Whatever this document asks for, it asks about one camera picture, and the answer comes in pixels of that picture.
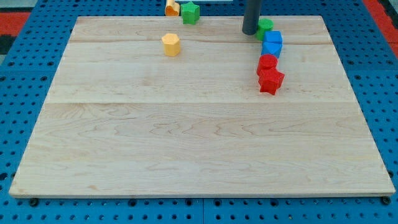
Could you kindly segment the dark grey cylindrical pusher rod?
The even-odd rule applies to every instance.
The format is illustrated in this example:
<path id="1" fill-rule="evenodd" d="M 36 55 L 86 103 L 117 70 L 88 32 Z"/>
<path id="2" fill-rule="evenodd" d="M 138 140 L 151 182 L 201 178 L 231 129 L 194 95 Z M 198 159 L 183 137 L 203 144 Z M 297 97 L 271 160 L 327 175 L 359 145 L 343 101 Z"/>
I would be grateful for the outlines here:
<path id="1" fill-rule="evenodd" d="M 261 4 L 261 0 L 246 1 L 242 26 L 242 32 L 244 34 L 254 35 L 257 32 L 259 16 L 261 13 Z"/>

